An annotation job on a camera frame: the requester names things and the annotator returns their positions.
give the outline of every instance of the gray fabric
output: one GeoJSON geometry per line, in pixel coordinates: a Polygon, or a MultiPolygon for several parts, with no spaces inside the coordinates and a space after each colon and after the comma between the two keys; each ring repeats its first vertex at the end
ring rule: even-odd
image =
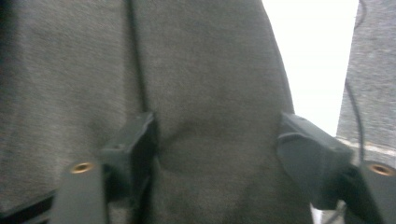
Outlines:
{"type": "MultiPolygon", "coordinates": [[[[396,2],[364,2],[367,13],[353,35],[347,78],[360,107],[367,143],[396,148],[396,2]]],[[[346,92],[337,135],[358,142],[355,115],[346,92]]],[[[371,159],[396,165],[392,157],[371,159]]]]}
{"type": "Polygon", "coordinates": [[[133,6],[137,46],[122,1],[14,3],[1,43],[1,206],[94,156],[143,111],[143,77],[161,128],[145,222],[310,223],[276,158],[279,113],[292,108],[261,1],[133,6]]]}

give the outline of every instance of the wire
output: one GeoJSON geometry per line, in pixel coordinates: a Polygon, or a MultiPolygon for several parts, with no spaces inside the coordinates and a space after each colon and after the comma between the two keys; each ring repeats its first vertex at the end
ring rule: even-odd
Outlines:
{"type": "MultiPolygon", "coordinates": [[[[353,28],[354,31],[356,31],[364,22],[366,19],[367,15],[367,6],[366,3],[363,0],[359,0],[359,6],[361,7],[361,17],[360,19],[355,23],[355,27],[353,28]]],[[[352,109],[353,113],[355,114],[355,119],[356,122],[358,123],[358,132],[359,132],[359,149],[360,149],[360,161],[361,163],[364,161],[364,129],[363,129],[363,123],[361,121],[361,113],[359,111],[358,104],[355,99],[355,94],[353,93],[353,90],[351,86],[349,85],[349,80],[346,79],[346,91],[347,95],[349,97],[349,101],[352,104],[352,109]]],[[[325,224],[332,224],[334,221],[341,216],[342,214],[345,213],[347,210],[347,205],[344,204],[339,210],[337,210],[326,222],[325,224]]]]}
{"type": "MultiPolygon", "coordinates": [[[[361,16],[360,19],[356,22],[355,27],[353,28],[356,31],[363,24],[364,20],[367,16],[367,5],[363,0],[359,0],[359,6],[361,7],[361,16]]],[[[355,94],[353,93],[352,87],[349,84],[349,79],[346,79],[346,91],[349,97],[349,101],[352,104],[353,113],[355,114],[355,119],[358,124],[358,132],[359,132],[359,150],[360,150],[360,161],[361,163],[364,161],[364,128],[363,122],[361,121],[361,113],[359,111],[358,103],[356,102],[355,94]]]]}
{"type": "Polygon", "coordinates": [[[359,150],[360,150],[360,160],[361,163],[364,161],[364,129],[363,123],[361,122],[361,113],[359,111],[358,104],[356,103],[355,95],[353,94],[353,90],[349,85],[348,80],[346,80],[346,91],[349,97],[350,103],[352,104],[353,113],[355,114],[356,122],[358,123],[358,132],[359,132],[359,150]]]}

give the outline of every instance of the dark gray plastic part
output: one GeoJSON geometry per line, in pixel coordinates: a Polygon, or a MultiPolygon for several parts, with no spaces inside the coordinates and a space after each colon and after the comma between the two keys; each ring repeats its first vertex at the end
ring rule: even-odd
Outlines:
{"type": "Polygon", "coordinates": [[[353,151],[310,121],[282,114],[277,155],[286,172],[317,209],[335,209],[340,174],[353,151]]]}

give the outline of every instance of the white background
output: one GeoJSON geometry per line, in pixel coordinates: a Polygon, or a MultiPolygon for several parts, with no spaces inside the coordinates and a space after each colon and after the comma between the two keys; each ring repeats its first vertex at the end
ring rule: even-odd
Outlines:
{"type": "MultiPolygon", "coordinates": [[[[294,109],[335,136],[359,0],[262,0],[288,74],[294,109]]],[[[313,212],[316,224],[321,212],[313,212]]]]}

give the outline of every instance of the gray sleeve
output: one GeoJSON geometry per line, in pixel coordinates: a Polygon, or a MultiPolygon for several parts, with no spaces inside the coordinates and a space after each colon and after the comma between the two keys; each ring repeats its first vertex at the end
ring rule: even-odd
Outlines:
{"type": "Polygon", "coordinates": [[[261,1],[13,1],[2,20],[0,204],[55,189],[156,113],[146,223],[310,223],[276,157],[285,70],[261,1]]]}

